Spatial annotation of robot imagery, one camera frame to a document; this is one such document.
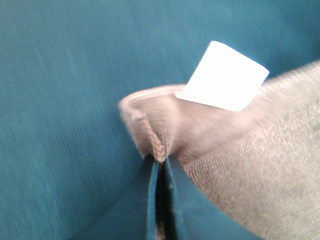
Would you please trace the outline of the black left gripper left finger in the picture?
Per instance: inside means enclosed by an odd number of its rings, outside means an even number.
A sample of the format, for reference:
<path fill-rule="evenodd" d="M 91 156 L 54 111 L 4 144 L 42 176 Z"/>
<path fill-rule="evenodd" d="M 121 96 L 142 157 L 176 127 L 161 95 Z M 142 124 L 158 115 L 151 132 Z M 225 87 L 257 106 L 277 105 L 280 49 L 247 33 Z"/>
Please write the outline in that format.
<path fill-rule="evenodd" d="M 147 155 L 134 180 L 107 212 L 72 240 L 155 240 L 159 164 Z"/>

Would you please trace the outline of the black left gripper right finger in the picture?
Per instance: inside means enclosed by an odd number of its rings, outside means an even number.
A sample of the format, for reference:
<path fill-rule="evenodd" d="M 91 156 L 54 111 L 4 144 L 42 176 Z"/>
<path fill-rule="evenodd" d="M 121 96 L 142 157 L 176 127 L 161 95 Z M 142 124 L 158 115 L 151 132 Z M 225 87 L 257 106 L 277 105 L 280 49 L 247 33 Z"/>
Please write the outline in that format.
<path fill-rule="evenodd" d="M 187 176 L 177 157 L 163 163 L 163 222 L 167 240 L 254 240 Z"/>

